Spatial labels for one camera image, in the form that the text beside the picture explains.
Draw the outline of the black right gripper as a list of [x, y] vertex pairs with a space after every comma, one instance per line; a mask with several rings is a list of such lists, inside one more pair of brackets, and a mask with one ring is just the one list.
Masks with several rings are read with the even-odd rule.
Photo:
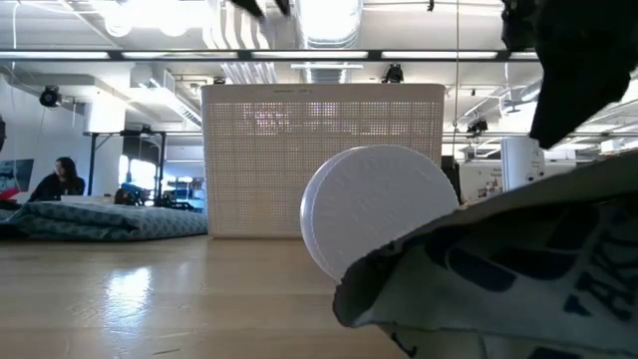
[[543, 77], [529, 136], [548, 150], [624, 97], [638, 68], [638, 0], [500, 0], [501, 41]]

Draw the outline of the white pouch with dark print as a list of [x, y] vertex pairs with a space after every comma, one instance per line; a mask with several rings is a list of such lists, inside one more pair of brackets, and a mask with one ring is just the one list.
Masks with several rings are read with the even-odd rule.
[[333, 311], [379, 327], [408, 359], [638, 359], [638, 151], [371, 251]]

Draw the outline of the white plastic pill bottle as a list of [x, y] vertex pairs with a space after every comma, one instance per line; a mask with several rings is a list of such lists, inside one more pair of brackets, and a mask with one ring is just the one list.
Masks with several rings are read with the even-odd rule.
[[324, 163], [300, 203], [302, 238], [313, 260], [339, 281], [377, 249], [460, 206], [440, 166], [396, 145], [357, 147]]

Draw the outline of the white perforated plastic basket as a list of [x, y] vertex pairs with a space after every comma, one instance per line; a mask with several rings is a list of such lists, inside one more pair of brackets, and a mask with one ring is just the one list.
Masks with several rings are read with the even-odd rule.
[[440, 84], [208, 85], [200, 94], [213, 237], [300, 236], [304, 189], [343, 151], [389, 144], [442, 157]]

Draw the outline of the round ceiling lamp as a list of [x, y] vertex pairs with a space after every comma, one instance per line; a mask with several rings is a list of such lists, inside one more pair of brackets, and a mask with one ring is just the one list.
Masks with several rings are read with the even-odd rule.
[[159, 13], [159, 29], [169, 37], [180, 37], [188, 30], [183, 11], [178, 7], [165, 7]]
[[133, 30], [133, 21], [127, 10], [120, 4], [116, 3], [105, 8], [102, 14], [105, 29], [110, 36], [122, 38], [129, 35]]

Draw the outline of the white square column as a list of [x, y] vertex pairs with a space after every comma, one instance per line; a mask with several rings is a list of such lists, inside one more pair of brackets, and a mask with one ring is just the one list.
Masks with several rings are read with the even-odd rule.
[[118, 133], [125, 128], [127, 103], [113, 96], [99, 95], [85, 104], [84, 130], [90, 133]]

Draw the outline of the storage shelf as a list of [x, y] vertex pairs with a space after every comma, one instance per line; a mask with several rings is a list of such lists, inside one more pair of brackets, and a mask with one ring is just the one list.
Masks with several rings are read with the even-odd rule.
[[163, 193], [171, 202], [194, 212], [204, 212], [205, 181], [204, 178], [169, 177], [164, 180]]

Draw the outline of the black round ceiling device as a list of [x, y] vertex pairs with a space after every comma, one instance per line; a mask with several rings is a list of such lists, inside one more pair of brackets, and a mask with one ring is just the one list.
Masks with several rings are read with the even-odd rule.
[[47, 85], [39, 97], [39, 103], [45, 108], [58, 108], [62, 103], [62, 96], [57, 85]]

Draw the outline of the blue machine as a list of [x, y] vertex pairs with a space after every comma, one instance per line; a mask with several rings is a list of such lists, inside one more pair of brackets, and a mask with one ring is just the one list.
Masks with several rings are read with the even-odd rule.
[[132, 183], [122, 183], [116, 191], [114, 204], [132, 206], [158, 206], [159, 202], [152, 197], [153, 192]]

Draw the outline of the folded blue patterned cloth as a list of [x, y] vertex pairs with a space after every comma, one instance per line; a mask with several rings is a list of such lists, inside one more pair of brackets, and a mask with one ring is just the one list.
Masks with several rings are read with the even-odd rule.
[[0, 209], [3, 238], [127, 242], [206, 234], [205, 215], [165, 207], [38, 201]]

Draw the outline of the person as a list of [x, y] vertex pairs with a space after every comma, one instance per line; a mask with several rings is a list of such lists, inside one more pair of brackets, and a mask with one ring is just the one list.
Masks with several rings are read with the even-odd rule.
[[54, 171], [39, 182], [28, 201], [56, 201], [63, 195], [83, 195], [85, 187], [75, 162], [69, 157], [60, 157], [55, 161]]

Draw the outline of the silver ceiling air duct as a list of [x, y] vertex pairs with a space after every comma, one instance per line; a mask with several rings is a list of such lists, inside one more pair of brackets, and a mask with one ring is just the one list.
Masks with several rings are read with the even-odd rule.
[[[297, 39], [303, 50], [351, 50], [359, 45], [364, 0], [294, 0]], [[304, 63], [309, 84], [344, 84], [354, 65], [348, 62]]]

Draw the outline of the black overhead rail with lights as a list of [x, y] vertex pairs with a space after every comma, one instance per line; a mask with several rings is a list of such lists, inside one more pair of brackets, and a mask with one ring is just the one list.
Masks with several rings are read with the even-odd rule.
[[39, 50], [0, 49], [9, 62], [463, 62], [536, 63], [533, 52], [505, 50]]

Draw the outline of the black metal frame stand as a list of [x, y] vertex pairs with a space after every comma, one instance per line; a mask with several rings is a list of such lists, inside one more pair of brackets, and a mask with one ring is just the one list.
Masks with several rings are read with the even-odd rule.
[[91, 138], [91, 149], [90, 149], [90, 161], [89, 161], [89, 174], [88, 174], [88, 185], [87, 185], [87, 195], [91, 195], [93, 193], [93, 184], [94, 184], [94, 173], [95, 173], [95, 163], [96, 163], [96, 153], [98, 150], [98, 137], [105, 136], [108, 139], [111, 137], [125, 137], [125, 138], [138, 138], [142, 137], [151, 137], [151, 136], [160, 136], [160, 146], [159, 146], [159, 165], [157, 169], [156, 175], [156, 186], [155, 186], [155, 199], [154, 206], [159, 206], [161, 202], [161, 195], [163, 184], [163, 170], [164, 170], [164, 162], [165, 162], [165, 151], [166, 151], [166, 142], [168, 132], [166, 131], [152, 131], [152, 130], [122, 130], [119, 132], [83, 132], [84, 136], [88, 136]]

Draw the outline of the wall picture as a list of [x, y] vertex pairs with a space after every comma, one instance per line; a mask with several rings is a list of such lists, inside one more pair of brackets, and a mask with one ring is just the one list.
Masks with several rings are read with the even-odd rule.
[[0, 193], [29, 190], [34, 160], [0, 161]]

